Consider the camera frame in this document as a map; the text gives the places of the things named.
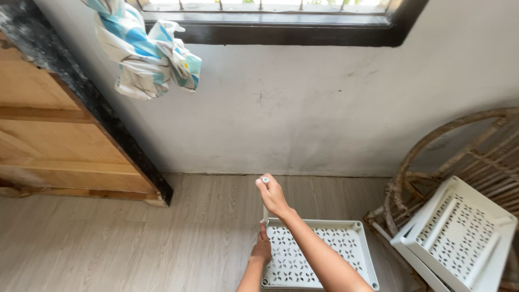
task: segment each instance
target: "laminate floor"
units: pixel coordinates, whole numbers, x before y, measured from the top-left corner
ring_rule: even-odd
[[[0,291],[233,292],[262,217],[256,178],[166,175],[175,189],[169,208],[100,198],[0,197]],[[382,203],[387,182],[277,179],[302,218],[328,220],[361,220]],[[366,231],[380,291],[416,288]]]

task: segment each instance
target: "window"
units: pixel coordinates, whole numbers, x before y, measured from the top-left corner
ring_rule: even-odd
[[[127,0],[185,43],[400,46],[427,0]]]

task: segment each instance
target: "white wall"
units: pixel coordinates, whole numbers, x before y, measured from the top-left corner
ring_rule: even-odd
[[[80,0],[37,0],[161,171],[391,176],[460,115],[519,105],[518,1],[430,0],[399,48],[187,45],[200,86],[119,95]]]

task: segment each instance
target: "black window frame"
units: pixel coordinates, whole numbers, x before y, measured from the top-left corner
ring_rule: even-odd
[[[158,19],[180,24],[186,32],[175,34],[187,44],[398,47],[428,0],[402,0],[389,15],[346,15],[355,19],[344,24],[233,21],[240,19],[236,13],[211,21],[204,13],[188,12],[188,18],[185,12],[143,11],[137,0],[127,2],[141,11],[148,31]]]

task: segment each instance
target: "hand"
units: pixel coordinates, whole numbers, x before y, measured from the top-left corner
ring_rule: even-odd
[[[272,251],[263,220],[259,222],[259,229],[261,231],[258,233],[258,242],[252,248],[251,260],[258,260],[263,265],[266,265],[272,259],[272,255],[270,254]]]
[[[269,182],[267,184],[262,182],[261,179],[263,177],[268,177]],[[256,179],[256,186],[261,192],[263,204],[265,204],[265,207],[267,207],[269,212],[278,217],[281,217],[282,214],[290,210],[290,207],[286,203],[285,197],[283,196],[283,190],[281,189],[281,186],[270,174],[264,174],[259,179]]]

